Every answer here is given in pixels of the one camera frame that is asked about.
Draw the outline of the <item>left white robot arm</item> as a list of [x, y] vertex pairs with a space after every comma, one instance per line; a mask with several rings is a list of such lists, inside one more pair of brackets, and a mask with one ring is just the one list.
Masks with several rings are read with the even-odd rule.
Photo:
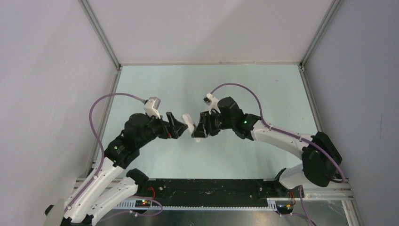
[[129, 196], [143, 196], [149, 190], [148, 177], [138, 169], [129, 170], [112, 189], [106, 187], [139, 156], [140, 148], [156, 138], [178, 139], [186, 130], [195, 129], [191, 116], [183, 122], [167, 112], [167, 121], [154, 115], [135, 113], [125, 123], [121, 133], [102, 153], [100, 163], [67, 201], [50, 205], [46, 211], [46, 226], [95, 226], [117, 204]]

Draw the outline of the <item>right controller board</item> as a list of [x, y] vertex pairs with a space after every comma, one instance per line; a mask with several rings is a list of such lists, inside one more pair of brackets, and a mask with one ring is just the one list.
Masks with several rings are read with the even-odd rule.
[[277, 204], [276, 212], [279, 215], [291, 215], [294, 209], [292, 204]]

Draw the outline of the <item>white remote control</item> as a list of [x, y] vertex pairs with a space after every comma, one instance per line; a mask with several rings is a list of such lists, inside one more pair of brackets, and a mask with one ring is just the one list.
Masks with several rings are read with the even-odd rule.
[[201, 138], [193, 137], [194, 130], [196, 128], [196, 125], [194, 123], [194, 120], [192, 119], [191, 115], [188, 113], [185, 113], [182, 115], [182, 119], [184, 123], [188, 126], [188, 131], [191, 135], [191, 137], [195, 140], [195, 142], [199, 143], [201, 141]]

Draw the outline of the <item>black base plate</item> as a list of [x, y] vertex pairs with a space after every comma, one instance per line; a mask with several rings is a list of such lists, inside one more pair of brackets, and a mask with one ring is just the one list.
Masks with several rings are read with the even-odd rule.
[[278, 181], [264, 179], [150, 179], [139, 186], [137, 195], [155, 191], [156, 198], [178, 194], [249, 194], [256, 197], [287, 197], [291, 193]]

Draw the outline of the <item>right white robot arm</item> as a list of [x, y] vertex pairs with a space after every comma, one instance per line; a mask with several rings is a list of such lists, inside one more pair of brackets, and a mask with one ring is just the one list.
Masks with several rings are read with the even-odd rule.
[[282, 169], [275, 177], [276, 195], [285, 197], [293, 188], [305, 184], [327, 187], [339, 172], [342, 157], [327, 134], [294, 133], [267, 124], [261, 116], [243, 113], [232, 97], [218, 100], [208, 95], [204, 100], [209, 110], [200, 113], [198, 123], [194, 123], [189, 114], [182, 116], [197, 142], [230, 129], [241, 139], [270, 144], [301, 160], [294, 167]]

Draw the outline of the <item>controller board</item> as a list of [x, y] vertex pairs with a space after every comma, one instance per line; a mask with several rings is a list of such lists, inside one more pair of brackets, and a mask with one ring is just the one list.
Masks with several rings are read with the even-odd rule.
[[294, 209], [292, 204], [277, 204], [276, 212], [279, 215], [291, 215]]
[[152, 202], [149, 200], [136, 200], [135, 208], [149, 208], [151, 207]]

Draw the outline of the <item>left controller board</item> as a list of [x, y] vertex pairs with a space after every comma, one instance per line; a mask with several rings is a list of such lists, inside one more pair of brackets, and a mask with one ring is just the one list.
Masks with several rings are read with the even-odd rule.
[[149, 200], [136, 200], [135, 208], [149, 208], [151, 207], [152, 202]]

